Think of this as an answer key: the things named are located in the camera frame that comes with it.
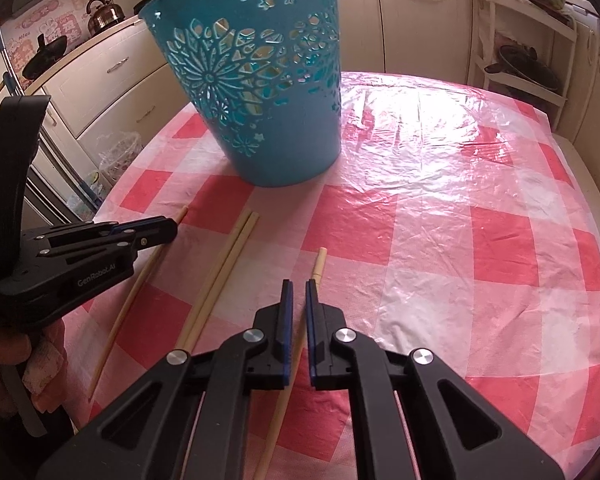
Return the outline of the person's left hand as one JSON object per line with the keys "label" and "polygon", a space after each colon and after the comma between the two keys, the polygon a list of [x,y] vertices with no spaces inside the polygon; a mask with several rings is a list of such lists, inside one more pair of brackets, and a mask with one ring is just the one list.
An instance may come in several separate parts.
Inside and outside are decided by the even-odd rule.
{"label": "person's left hand", "polygon": [[[58,372],[46,372],[50,382],[43,390],[32,393],[32,403],[41,413],[53,413],[66,400],[67,395],[67,352],[65,349],[65,324],[63,320],[43,330],[42,340],[52,344],[61,355],[61,368]],[[30,338],[26,334],[0,330],[0,367],[15,366],[27,362],[32,352]],[[0,375],[0,415],[10,416],[17,411],[12,397],[7,392]]]}

